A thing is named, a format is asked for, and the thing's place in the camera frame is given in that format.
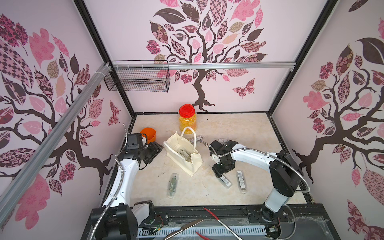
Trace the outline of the cream canvas tote bag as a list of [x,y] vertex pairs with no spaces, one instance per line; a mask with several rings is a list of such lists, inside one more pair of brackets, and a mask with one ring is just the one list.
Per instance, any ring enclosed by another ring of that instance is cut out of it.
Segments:
[[[190,130],[194,137],[194,144],[184,138],[186,130]],[[191,127],[185,127],[179,135],[175,133],[163,142],[167,156],[173,160],[182,170],[192,177],[202,166],[201,154],[197,151],[197,135]]]

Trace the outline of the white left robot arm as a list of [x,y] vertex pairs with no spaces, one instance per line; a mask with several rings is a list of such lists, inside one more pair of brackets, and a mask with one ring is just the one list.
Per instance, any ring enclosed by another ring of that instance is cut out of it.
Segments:
[[143,160],[149,163],[163,150],[156,142],[149,143],[143,149],[128,150],[127,146],[115,156],[118,160],[116,177],[112,186],[107,188],[107,198],[102,206],[91,210],[83,240],[137,240],[139,225],[146,219],[155,217],[151,200],[130,205],[134,180]]

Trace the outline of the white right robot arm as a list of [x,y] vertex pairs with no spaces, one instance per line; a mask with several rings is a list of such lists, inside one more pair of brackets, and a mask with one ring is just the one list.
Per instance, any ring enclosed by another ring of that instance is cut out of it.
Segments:
[[213,141],[207,146],[210,156],[216,161],[212,170],[220,180],[224,179],[224,174],[235,169],[237,162],[256,166],[271,175],[273,189],[261,207],[261,216],[267,222],[277,219],[281,208],[295,193],[310,191],[302,170],[286,151],[266,153],[245,147],[236,141],[225,144]]

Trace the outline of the compass set case red label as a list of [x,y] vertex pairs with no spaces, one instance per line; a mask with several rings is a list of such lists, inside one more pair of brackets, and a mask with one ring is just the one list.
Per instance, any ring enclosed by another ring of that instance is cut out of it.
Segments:
[[189,163],[192,162],[191,155],[189,155],[189,156],[183,156],[183,158],[185,159],[186,162],[189,162]]

